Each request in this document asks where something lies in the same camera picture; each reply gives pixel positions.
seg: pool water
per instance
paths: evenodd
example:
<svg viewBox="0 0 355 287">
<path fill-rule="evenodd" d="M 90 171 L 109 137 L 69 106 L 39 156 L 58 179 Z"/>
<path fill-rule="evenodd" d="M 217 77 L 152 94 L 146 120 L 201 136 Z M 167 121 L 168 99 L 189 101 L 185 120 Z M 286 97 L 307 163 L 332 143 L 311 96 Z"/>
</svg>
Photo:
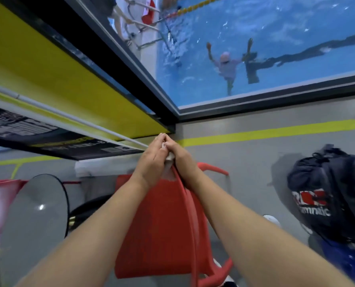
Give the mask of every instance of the pool water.
<svg viewBox="0 0 355 287">
<path fill-rule="evenodd" d="M 180 0 L 179 5 L 201 1 Z M 355 35 L 355 0 L 218 0 L 167 24 L 175 41 L 172 52 L 179 58 L 159 42 L 156 80 L 177 106 L 186 106 L 228 96 L 226 81 L 209 61 L 207 42 L 217 59 L 224 51 L 242 57 L 249 38 L 256 62 L 300 53 Z M 317 57 L 259 69 L 260 81 L 252 84 L 245 64 L 239 64 L 232 96 L 355 71 L 355 45 L 321 51 Z"/>
</svg>

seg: dark blue backpack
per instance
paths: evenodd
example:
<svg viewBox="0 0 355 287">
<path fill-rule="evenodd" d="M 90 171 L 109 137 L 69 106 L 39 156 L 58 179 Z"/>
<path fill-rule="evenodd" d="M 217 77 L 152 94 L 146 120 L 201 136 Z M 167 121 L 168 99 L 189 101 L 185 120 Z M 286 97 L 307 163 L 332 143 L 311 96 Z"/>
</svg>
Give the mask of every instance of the dark blue backpack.
<svg viewBox="0 0 355 287">
<path fill-rule="evenodd" d="M 329 240 L 355 242 L 355 155 L 327 144 L 295 163 L 288 187 L 313 231 Z"/>
</svg>

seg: banner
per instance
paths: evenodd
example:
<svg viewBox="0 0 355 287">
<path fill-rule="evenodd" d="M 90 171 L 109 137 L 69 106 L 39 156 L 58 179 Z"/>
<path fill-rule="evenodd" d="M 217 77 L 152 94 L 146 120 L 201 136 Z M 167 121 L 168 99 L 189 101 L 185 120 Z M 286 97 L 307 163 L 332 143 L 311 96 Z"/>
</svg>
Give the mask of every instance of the banner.
<svg viewBox="0 0 355 287">
<path fill-rule="evenodd" d="M 0 140 L 8 147 L 76 160 L 140 153 L 140 150 L 71 132 L 38 120 L 0 109 Z"/>
</svg>

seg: red chair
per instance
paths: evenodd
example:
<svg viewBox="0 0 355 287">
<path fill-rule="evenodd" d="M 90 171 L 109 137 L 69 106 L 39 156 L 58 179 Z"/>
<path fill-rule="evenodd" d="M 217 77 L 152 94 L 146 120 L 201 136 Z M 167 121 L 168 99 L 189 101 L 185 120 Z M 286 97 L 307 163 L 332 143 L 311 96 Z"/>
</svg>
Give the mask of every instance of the red chair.
<svg viewBox="0 0 355 287">
<path fill-rule="evenodd" d="M 201 170 L 225 175 L 206 163 Z M 207 219 L 196 195 L 186 188 L 175 169 L 176 181 L 161 179 L 140 204 L 115 263 L 117 278 L 191 273 L 192 287 L 217 287 L 232 268 L 213 262 Z M 120 175 L 116 189 L 131 175 Z M 199 274 L 208 277 L 199 279 Z"/>
</svg>

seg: yellow lane rope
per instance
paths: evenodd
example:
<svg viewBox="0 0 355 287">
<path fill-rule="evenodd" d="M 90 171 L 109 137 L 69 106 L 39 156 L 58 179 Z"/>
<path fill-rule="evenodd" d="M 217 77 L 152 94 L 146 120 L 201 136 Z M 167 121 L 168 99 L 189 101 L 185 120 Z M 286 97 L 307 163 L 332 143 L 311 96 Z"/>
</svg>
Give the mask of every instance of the yellow lane rope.
<svg viewBox="0 0 355 287">
<path fill-rule="evenodd" d="M 205 5 L 208 5 L 210 3 L 213 3 L 215 1 L 217 1 L 217 0 L 205 0 L 205 1 L 202 1 L 199 4 L 196 4 L 196 5 L 193 5 L 193 6 L 189 6 L 189 7 L 180 9 L 177 12 L 169 14 L 166 18 L 172 18 L 172 17 L 183 15 L 183 14 L 188 13 L 188 12 L 192 12 L 192 11 L 194 11 L 196 9 L 199 9 L 199 8 L 201 8 L 201 7 L 205 6 Z"/>
</svg>

